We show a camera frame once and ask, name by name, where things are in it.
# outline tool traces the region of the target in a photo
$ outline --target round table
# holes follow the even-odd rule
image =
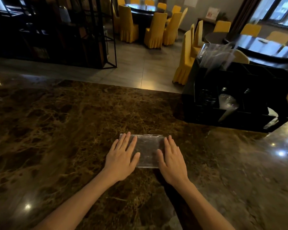
[[[131,8],[133,23],[139,25],[139,41],[143,42],[145,30],[150,27],[154,13],[164,13],[164,10],[151,5],[125,4],[125,6]],[[168,18],[171,17],[171,13],[167,11],[165,13],[168,14]]]
[[[250,35],[232,35],[226,32],[213,32],[206,35],[209,43],[227,44],[235,42],[249,60],[256,64],[288,69],[288,46],[274,41],[262,42],[262,38]]]

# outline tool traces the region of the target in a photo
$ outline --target black organizer box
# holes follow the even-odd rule
[[[206,76],[195,60],[182,92],[186,122],[229,127],[249,131],[272,132],[288,122],[288,71],[260,65],[231,63],[227,71],[216,70]],[[208,89],[216,98],[210,108],[204,108],[200,99],[202,89]],[[239,108],[224,121],[218,122],[225,110],[219,108],[221,93],[233,96]],[[264,129],[274,119],[268,107],[279,115],[279,122]]]

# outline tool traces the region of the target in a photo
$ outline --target brown marble surface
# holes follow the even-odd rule
[[[0,74],[0,229],[28,229],[90,181],[122,132],[171,134],[236,229],[288,229],[288,123],[270,135],[185,123],[180,94]],[[77,229],[200,229],[158,170],[136,169]]]

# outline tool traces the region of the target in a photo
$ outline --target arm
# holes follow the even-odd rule
[[[115,140],[107,154],[103,170],[84,188],[70,197],[42,222],[35,230],[73,230],[96,202],[96,200],[112,185],[124,180],[135,169],[140,153],[134,155],[130,162],[132,151],[137,142],[135,136],[127,148],[130,132],[123,134],[120,140]]]
[[[188,179],[187,167],[179,147],[172,136],[164,139],[165,161],[158,149],[158,161],[161,174],[189,205],[204,230],[234,230],[234,227],[202,196]]]

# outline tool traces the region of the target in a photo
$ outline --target forearm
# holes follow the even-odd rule
[[[234,230],[232,225],[202,196],[192,182],[185,182],[175,188],[187,202],[204,230]]]
[[[114,183],[107,172],[102,171],[34,229],[74,230],[97,199]]]

